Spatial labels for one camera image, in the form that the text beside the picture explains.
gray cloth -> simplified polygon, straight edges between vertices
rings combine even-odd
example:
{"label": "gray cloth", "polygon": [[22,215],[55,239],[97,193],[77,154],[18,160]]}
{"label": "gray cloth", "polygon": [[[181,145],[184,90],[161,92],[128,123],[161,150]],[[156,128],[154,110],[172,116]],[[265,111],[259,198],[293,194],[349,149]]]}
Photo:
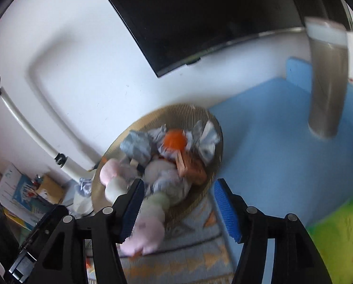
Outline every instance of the gray cloth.
{"label": "gray cloth", "polygon": [[120,149],[129,157],[145,167],[151,160],[151,136],[141,131],[129,131],[121,142]]}
{"label": "gray cloth", "polygon": [[180,178],[177,169],[162,171],[153,184],[153,193],[163,192],[170,199],[170,206],[182,202],[190,191],[191,184]]}

crumpled paper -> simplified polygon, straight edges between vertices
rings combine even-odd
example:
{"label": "crumpled paper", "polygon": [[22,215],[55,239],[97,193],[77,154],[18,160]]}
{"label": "crumpled paper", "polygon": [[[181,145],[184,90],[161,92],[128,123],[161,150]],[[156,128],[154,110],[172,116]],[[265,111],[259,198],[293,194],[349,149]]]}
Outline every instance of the crumpled paper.
{"label": "crumpled paper", "polygon": [[202,135],[195,143],[200,159],[208,165],[215,156],[216,144],[220,142],[220,137],[211,121],[205,124]]}
{"label": "crumpled paper", "polygon": [[185,178],[180,178],[177,169],[162,171],[153,184],[153,193],[162,192],[170,199],[170,206],[183,201],[191,189],[191,184]]}

metal cylinder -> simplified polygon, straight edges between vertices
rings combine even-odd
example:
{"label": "metal cylinder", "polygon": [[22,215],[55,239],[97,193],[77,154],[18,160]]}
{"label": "metal cylinder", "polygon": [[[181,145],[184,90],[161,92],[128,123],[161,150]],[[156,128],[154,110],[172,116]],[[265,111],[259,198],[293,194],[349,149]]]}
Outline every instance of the metal cylinder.
{"label": "metal cylinder", "polygon": [[348,82],[348,45],[342,24],[305,19],[313,67],[308,125],[321,138],[337,134]]}

screw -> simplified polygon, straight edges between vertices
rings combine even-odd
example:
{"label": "screw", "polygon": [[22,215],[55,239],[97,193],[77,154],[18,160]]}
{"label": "screw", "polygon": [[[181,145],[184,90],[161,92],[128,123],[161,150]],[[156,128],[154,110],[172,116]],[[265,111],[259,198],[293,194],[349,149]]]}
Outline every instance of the screw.
{"label": "screw", "polygon": [[288,218],[288,220],[293,221],[293,222],[297,221],[297,216],[294,213],[289,213],[287,218]]}
{"label": "screw", "polygon": [[105,215],[109,215],[112,212],[113,212],[113,208],[112,207],[106,207],[106,208],[103,209],[103,213]]}
{"label": "screw", "polygon": [[71,220],[73,220],[73,217],[70,216],[70,215],[67,215],[67,216],[63,217],[64,223],[69,223],[69,222],[71,222]]}
{"label": "screw", "polygon": [[246,211],[251,214],[256,214],[258,212],[258,209],[256,209],[254,206],[249,206],[246,208]]}

orange ball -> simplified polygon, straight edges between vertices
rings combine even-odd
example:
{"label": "orange ball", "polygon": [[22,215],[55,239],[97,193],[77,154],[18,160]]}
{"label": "orange ball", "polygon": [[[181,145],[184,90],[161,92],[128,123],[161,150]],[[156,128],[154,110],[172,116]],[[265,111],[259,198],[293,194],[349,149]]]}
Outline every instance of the orange ball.
{"label": "orange ball", "polygon": [[181,129],[169,130],[163,140],[163,146],[166,149],[183,151],[185,150],[186,145],[187,138]]}

